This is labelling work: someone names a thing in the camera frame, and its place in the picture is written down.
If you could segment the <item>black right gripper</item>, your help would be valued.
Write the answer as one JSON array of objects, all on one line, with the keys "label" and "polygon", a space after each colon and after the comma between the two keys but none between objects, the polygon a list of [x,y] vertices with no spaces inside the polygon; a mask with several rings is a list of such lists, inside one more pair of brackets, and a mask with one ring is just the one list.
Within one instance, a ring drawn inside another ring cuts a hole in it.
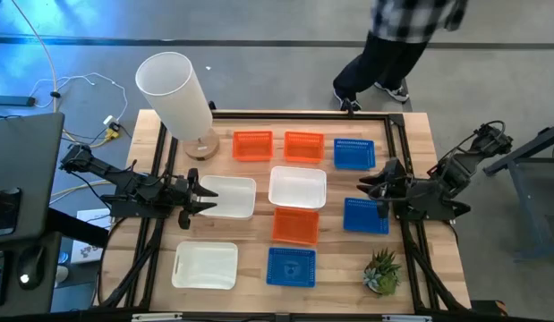
[{"label": "black right gripper", "polygon": [[381,219],[388,218],[390,208],[404,210],[408,206],[407,172],[397,158],[390,158],[380,174],[365,176],[359,179],[356,188],[369,198],[377,198],[377,210]]}]

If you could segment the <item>white plastic bin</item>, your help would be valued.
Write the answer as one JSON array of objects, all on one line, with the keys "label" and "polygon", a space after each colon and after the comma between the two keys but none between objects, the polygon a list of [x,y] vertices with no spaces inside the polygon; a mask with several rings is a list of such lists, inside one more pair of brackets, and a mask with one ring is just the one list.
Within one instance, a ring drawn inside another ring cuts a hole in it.
[{"label": "white plastic bin", "polygon": [[270,172],[268,200],[281,207],[323,208],[327,174],[320,169],[275,166]]},{"label": "white plastic bin", "polygon": [[238,248],[234,243],[183,241],[175,251],[171,283],[178,289],[231,290],[237,268]]},{"label": "white plastic bin", "polygon": [[206,175],[200,185],[218,194],[217,197],[201,197],[201,202],[216,206],[200,212],[207,217],[248,220],[253,216],[256,198],[256,182],[252,178]]}]

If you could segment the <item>blue slotted plastic basket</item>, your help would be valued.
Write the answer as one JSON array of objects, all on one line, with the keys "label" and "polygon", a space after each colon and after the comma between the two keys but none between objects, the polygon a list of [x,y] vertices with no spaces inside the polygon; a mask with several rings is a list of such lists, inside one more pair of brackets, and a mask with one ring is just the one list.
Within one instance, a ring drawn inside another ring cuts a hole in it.
[{"label": "blue slotted plastic basket", "polygon": [[268,250],[267,284],[313,288],[316,284],[316,251],[277,248]]},{"label": "blue slotted plastic basket", "polygon": [[343,228],[352,232],[389,234],[389,220],[379,215],[376,201],[346,198]]},{"label": "blue slotted plastic basket", "polygon": [[337,169],[368,171],[376,166],[372,140],[334,139],[334,165]]}]

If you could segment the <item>orange slotted plastic basket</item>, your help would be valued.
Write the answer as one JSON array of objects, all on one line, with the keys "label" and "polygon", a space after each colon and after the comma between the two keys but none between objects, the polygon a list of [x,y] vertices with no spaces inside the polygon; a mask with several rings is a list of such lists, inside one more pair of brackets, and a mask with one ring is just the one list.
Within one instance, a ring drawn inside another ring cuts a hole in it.
[{"label": "orange slotted plastic basket", "polygon": [[272,239],[302,245],[316,245],[319,239],[317,211],[302,208],[275,208]]},{"label": "orange slotted plastic basket", "polygon": [[233,158],[243,162],[269,161],[273,157],[272,131],[235,131]]},{"label": "orange slotted plastic basket", "polygon": [[286,131],[284,157],[288,162],[321,162],[324,157],[324,135],[317,132]]}]

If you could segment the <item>small green succulent plant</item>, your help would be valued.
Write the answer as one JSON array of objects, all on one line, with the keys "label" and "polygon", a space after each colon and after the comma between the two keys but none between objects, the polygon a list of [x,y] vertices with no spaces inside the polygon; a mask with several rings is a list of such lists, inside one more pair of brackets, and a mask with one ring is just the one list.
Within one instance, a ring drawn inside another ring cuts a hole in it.
[{"label": "small green succulent plant", "polygon": [[383,249],[372,255],[372,259],[363,270],[363,284],[378,296],[390,296],[396,293],[400,285],[401,265],[394,262],[394,251]]}]

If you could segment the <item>white cylinder lamp wooden base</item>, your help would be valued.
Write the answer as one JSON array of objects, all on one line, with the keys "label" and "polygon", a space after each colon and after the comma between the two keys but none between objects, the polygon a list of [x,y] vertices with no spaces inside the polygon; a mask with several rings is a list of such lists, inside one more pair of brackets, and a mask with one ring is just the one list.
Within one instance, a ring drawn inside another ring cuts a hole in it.
[{"label": "white cylinder lamp wooden base", "polygon": [[139,66],[135,82],[188,157],[204,161],[215,156],[219,137],[213,130],[212,110],[187,56],[152,55]]}]

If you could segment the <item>white label strip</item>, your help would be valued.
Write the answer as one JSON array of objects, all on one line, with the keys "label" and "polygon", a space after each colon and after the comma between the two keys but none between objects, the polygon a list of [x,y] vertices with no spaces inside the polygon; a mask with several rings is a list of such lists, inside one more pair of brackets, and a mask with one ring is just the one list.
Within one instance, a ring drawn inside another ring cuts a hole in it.
[{"label": "white label strip", "polygon": [[433,322],[430,316],[420,315],[382,315],[382,322]]},{"label": "white label strip", "polygon": [[183,314],[177,312],[133,314],[131,322],[175,322],[182,321]]}]

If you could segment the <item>white printed paper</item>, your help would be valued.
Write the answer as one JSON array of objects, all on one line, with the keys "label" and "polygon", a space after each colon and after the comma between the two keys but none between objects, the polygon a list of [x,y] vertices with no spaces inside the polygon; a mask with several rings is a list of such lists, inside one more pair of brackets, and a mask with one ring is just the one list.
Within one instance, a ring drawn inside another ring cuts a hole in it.
[{"label": "white printed paper", "polygon": [[[112,226],[113,219],[110,216],[110,210],[107,208],[80,210],[77,212],[77,218],[106,229]],[[101,259],[102,249],[82,241],[72,242],[71,263],[83,264]]]}]

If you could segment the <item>person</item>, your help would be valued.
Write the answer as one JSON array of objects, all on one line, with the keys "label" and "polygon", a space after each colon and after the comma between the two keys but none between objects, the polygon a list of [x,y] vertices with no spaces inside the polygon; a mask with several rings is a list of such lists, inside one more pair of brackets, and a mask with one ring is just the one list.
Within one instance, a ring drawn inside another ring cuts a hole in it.
[{"label": "person", "polygon": [[403,80],[437,30],[459,29],[467,5],[468,0],[375,0],[363,51],[333,80],[339,105],[372,86],[406,102]]}]

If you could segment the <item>black box orange corner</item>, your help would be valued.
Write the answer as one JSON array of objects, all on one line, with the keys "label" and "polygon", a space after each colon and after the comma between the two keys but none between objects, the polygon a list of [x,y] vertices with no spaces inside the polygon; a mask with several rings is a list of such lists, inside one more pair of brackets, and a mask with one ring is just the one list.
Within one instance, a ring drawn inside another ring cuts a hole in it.
[{"label": "black box orange corner", "polygon": [[507,306],[500,300],[471,300],[472,310],[482,315],[507,317]]}]

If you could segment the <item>dark grey desk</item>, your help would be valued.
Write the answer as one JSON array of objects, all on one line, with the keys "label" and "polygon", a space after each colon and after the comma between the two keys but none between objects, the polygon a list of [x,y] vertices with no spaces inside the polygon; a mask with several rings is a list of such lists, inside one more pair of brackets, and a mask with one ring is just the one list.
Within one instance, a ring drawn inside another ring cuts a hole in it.
[{"label": "dark grey desk", "polygon": [[[6,252],[8,259],[5,267],[5,297],[4,303],[0,306],[0,318],[47,314],[50,311],[61,238],[60,233],[49,233],[39,239],[0,244],[0,251]],[[23,290],[18,283],[16,266],[23,251],[34,244],[45,248],[43,278],[36,288]]]}]

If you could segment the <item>grey slanted panel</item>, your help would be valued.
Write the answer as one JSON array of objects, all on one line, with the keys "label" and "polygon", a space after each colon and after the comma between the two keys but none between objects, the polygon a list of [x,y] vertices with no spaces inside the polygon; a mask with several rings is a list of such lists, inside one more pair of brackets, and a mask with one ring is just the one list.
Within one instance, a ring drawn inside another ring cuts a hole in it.
[{"label": "grey slanted panel", "polygon": [[63,125],[61,113],[0,120],[0,191],[21,191],[16,226],[0,243],[45,231]]}]

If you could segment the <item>black computer mouse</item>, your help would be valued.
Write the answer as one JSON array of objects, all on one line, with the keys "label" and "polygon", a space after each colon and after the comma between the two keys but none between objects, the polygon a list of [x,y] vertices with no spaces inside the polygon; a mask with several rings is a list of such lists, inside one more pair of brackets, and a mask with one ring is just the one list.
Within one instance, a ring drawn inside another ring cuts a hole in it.
[{"label": "black computer mouse", "polygon": [[44,277],[46,248],[41,245],[29,246],[22,251],[16,267],[16,275],[22,290],[37,288]]}]

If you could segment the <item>black power strip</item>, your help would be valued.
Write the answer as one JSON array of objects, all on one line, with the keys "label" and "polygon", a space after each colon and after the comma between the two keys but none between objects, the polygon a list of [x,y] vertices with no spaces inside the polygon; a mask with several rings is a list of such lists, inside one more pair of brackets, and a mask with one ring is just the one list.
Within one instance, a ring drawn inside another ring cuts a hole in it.
[{"label": "black power strip", "polygon": [[34,97],[24,96],[0,96],[0,106],[34,106]]}]

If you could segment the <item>black aluminium rig frame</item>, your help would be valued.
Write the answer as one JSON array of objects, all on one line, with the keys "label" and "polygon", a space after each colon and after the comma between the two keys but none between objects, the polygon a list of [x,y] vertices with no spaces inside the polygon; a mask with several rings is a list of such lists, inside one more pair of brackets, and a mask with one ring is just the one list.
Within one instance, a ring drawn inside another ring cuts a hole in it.
[{"label": "black aluminium rig frame", "polygon": [[[393,250],[396,262],[405,263],[400,225],[392,221],[386,235],[348,232],[343,227],[344,201],[359,196],[360,173],[337,170],[333,163],[336,138],[372,140],[376,161],[383,165],[402,150],[398,140],[387,141],[387,129],[404,123],[409,157],[419,176],[435,163],[428,117],[423,113],[385,114],[361,112],[349,117],[343,112],[252,112],[216,111],[214,127],[221,147],[206,161],[194,161],[183,151],[175,156],[176,174],[195,167],[201,176],[225,175],[251,178],[257,194],[249,219],[221,219],[195,216],[189,230],[178,226],[175,216],[164,224],[156,275],[150,300],[153,311],[242,312],[242,313],[326,313],[342,317],[351,314],[407,314],[413,311],[408,281],[392,296],[378,297],[362,283],[362,271],[371,255]],[[232,156],[235,131],[269,130],[274,135],[274,156],[268,162],[240,162]],[[316,252],[316,284],[312,288],[270,285],[266,281],[268,253],[273,247],[274,207],[268,198],[272,168],[285,164],[283,138],[287,131],[313,131],[325,138],[325,157],[319,169],[327,175],[327,197],[320,211]],[[180,289],[172,285],[175,251],[181,242],[231,242],[238,249],[236,281],[229,290]]]}]

